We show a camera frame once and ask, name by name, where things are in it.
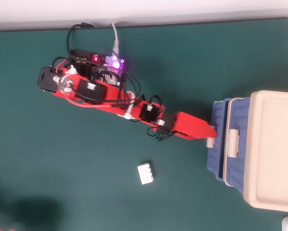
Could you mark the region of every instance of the wire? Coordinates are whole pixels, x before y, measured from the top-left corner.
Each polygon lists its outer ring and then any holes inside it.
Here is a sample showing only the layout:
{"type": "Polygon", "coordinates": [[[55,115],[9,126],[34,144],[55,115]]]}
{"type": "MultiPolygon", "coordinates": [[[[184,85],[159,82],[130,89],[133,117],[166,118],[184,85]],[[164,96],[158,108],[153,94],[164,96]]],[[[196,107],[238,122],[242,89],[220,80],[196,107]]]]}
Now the wire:
{"type": "Polygon", "coordinates": [[[66,99],[68,102],[70,102],[70,103],[72,103],[73,105],[78,106],[78,107],[85,107],[85,108],[111,107],[110,104],[107,104],[107,105],[86,105],[86,104],[82,104],[82,103],[77,103],[77,102],[71,100],[66,94],[64,94],[64,96],[65,96],[65,99],[66,99]]]}
{"type": "Polygon", "coordinates": [[[68,61],[68,59],[65,59],[64,61],[62,61],[60,64],[57,65],[57,67],[56,67],[56,72],[57,73],[58,73],[58,70],[61,68],[61,66],[64,65],[65,62],[67,62],[67,61],[68,61]]]}
{"type": "Polygon", "coordinates": [[[116,30],[116,27],[115,27],[114,23],[112,23],[112,27],[113,27],[114,33],[115,33],[115,40],[118,40],[117,30],[116,30]]]}
{"type": "Polygon", "coordinates": [[[115,33],[115,41],[114,41],[113,51],[114,51],[114,54],[118,57],[118,55],[119,55],[119,40],[118,40],[117,30],[116,30],[114,23],[112,23],[112,27],[113,27],[114,33],[115,33]]]}
{"type": "Polygon", "coordinates": [[[55,62],[56,62],[57,60],[59,60],[59,59],[68,60],[67,58],[61,57],[61,56],[58,56],[58,57],[56,57],[56,58],[53,60],[52,65],[51,65],[51,70],[52,70],[52,72],[53,72],[54,74],[56,74],[57,76],[61,76],[61,75],[58,74],[58,72],[54,69],[54,66],[55,66],[55,62]]]}
{"type": "Polygon", "coordinates": [[[150,127],[150,128],[148,128],[148,129],[147,129],[147,135],[149,135],[149,136],[151,136],[151,137],[155,137],[155,139],[157,139],[158,142],[159,142],[159,141],[163,141],[163,140],[165,140],[165,139],[167,139],[167,138],[169,138],[169,137],[172,137],[172,136],[175,135],[175,133],[176,133],[176,131],[173,131],[173,132],[170,132],[170,131],[169,131],[169,135],[167,135],[167,134],[164,134],[164,133],[161,133],[161,132],[157,131],[157,132],[155,132],[154,134],[151,135],[151,134],[149,133],[149,131],[150,131],[151,129],[153,129],[153,128],[157,128],[157,127],[150,127]]]}
{"type": "Polygon", "coordinates": [[[66,46],[67,46],[67,52],[68,52],[68,54],[70,54],[70,47],[69,47],[69,38],[70,38],[70,34],[71,34],[71,32],[76,28],[76,27],[81,27],[81,24],[75,24],[75,25],[73,25],[70,29],[69,29],[69,31],[68,31],[68,34],[67,34],[67,39],[66,39],[66,46]]]}
{"type": "Polygon", "coordinates": [[[73,87],[71,87],[71,89],[77,94],[79,95],[80,97],[83,97],[87,100],[91,100],[91,101],[97,101],[97,102],[102,102],[102,103],[118,103],[118,102],[127,102],[127,101],[132,101],[132,100],[136,100],[136,98],[134,99],[127,99],[127,100],[96,100],[96,99],[91,99],[89,97],[86,97],[82,94],[80,94],[79,92],[77,92],[76,89],[74,89],[73,87]]]}

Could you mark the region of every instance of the green mat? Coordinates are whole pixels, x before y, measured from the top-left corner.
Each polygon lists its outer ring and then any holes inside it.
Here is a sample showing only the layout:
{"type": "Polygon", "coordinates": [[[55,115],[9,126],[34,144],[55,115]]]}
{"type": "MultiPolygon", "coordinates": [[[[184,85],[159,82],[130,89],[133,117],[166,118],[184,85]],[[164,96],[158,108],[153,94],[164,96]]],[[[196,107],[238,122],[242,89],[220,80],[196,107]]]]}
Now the green mat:
{"type": "MultiPolygon", "coordinates": [[[[206,168],[204,140],[157,142],[148,128],[75,107],[36,85],[67,55],[67,30],[0,32],[0,228],[17,231],[281,230],[206,168]],[[155,181],[137,165],[151,160],[155,181]]],[[[209,119],[214,101],[288,90],[288,19],[118,28],[120,54],[166,111],[209,119]]],[[[71,47],[113,46],[111,28],[76,30],[71,47]]]]}

